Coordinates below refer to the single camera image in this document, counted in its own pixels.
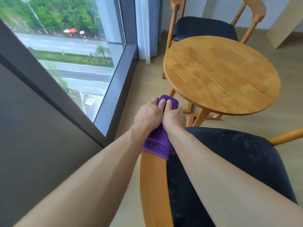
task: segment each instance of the window frame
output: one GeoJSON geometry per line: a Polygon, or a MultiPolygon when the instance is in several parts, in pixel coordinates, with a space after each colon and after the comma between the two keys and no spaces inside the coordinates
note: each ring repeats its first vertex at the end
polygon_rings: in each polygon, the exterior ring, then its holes
{"type": "Polygon", "coordinates": [[[138,63],[134,0],[114,1],[119,28],[124,29],[126,45],[94,123],[0,20],[0,63],[102,148],[115,139],[132,77],[138,63]]]}

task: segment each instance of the window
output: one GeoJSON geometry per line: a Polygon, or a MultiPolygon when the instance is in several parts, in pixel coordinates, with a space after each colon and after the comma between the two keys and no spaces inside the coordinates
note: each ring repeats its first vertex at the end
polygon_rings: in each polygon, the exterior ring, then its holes
{"type": "Polygon", "coordinates": [[[0,18],[94,122],[125,47],[118,0],[0,0],[0,18]]]}
{"type": "Polygon", "coordinates": [[[134,0],[0,0],[0,19],[0,63],[112,142],[138,62],[134,0]]]}

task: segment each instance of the wooden tabletop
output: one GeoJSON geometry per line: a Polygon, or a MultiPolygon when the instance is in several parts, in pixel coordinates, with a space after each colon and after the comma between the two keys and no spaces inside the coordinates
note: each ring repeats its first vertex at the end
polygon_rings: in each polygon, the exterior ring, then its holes
{"type": "Polygon", "coordinates": [[[263,55],[214,36],[174,43],[165,54],[164,72],[183,98],[225,115],[262,111],[275,102],[281,87],[276,69],[263,55]]]}

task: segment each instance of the forearm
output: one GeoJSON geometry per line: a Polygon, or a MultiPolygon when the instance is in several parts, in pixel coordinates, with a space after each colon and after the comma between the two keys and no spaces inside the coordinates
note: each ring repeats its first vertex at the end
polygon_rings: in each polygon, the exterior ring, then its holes
{"type": "Polygon", "coordinates": [[[301,226],[293,202],[221,158],[193,135],[171,129],[169,140],[217,227],[301,226]]]}
{"type": "Polygon", "coordinates": [[[149,131],[132,126],[75,171],[16,226],[109,226],[149,131]]]}

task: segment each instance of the wooden floor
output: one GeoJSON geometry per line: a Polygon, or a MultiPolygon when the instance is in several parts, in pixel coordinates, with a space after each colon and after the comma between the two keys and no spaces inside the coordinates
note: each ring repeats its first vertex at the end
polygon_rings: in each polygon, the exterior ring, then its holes
{"type": "MultiPolygon", "coordinates": [[[[244,30],[237,29],[242,38],[244,30]]],[[[201,126],[226,128],[244,131],[263,137],[272,137],[303,126],[303,40],[286,39],[279,49],[274,50],[264,31],[254,32],[247,45],[262,53],[277,69],[281,82],[281,92],[275,104],[254,115],[233,117],[223,116],[221,121],[206,120],[201,126]]],[[[126,132],[134,123],[134,116],[142,104],[153,97],[168,94],[170,85],[161,79],[166,34],[162,35],[158,47],[158,56],[151,59],[151,64],[139,61],[127,102],[120,121],[117,137],[126,132]]],[[[187,107],[187,102],[176,94],[180,107],[187,107]]],[[[293,189],[301,207],[303,207],[303,139],[277,147],[290,177],[293,189]]],[[[111,226],[144,226],[139,192],[140,157],[131,178],[121,206],[111,226]]]]}

